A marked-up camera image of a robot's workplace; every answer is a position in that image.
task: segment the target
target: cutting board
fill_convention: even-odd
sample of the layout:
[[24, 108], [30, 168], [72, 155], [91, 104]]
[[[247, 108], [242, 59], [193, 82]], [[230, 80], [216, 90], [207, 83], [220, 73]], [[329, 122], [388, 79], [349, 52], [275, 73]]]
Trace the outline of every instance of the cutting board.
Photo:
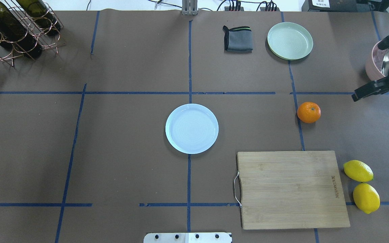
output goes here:
[[245, 230], [350, 227], [334, 151], [238, 152]]

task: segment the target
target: white label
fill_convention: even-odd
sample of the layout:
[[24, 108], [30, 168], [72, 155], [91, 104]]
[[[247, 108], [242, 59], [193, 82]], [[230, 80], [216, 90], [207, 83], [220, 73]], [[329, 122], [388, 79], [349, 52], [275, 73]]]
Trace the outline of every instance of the white label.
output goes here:
[[329, 8], [329, 0], [312, 0], [313, 6]]

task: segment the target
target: plate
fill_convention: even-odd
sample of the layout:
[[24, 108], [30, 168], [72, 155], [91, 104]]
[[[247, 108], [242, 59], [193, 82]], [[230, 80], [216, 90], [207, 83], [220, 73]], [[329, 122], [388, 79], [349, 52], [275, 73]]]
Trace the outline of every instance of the plate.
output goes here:
[[291, 22], [278, 23], [268, 32], [271, 51], [285, 60], [298, 60], [307, 56], [313, 48], [313, 38], [301, 25]]
[[170, 113], [165, 132], [170, 144], [178, 151], [199, 154], [213, 146], [219, 134], [219, 124], [205, 106], [186, 104]]

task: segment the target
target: metal handle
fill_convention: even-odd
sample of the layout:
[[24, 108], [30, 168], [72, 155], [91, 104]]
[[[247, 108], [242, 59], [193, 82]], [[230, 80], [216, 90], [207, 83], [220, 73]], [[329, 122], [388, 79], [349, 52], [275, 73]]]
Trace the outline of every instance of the metal handle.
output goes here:
[[238, 177], [239, 177], [239, 170], [236, 171], [236, 176], [235, 176], [235, 178], [233, 179], [233, 195], [234, 195], [234, 197], [235, 197], [235, 200], [238, 202], [239, 207], [242, 209], [241, 203], [239, 202], [238, 198], [236, 198], [236, 191], [235, 191], [235, 181], [236, 181], [236, 178], [238, 178]]

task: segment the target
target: lemon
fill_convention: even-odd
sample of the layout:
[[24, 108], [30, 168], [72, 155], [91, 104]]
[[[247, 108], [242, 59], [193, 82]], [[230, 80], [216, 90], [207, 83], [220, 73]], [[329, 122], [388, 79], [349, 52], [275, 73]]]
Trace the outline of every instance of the lemon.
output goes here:
[[354, 201], [355, 205], [366, 214], [376, 211], [381, 204], [378, 192], [367, 183], [355, 187]]
[[372, 169], [359, 160], [351, 160], [343, 165], [344, 173], [351, 179], [358, 182], [368, 182], [373, 180]]

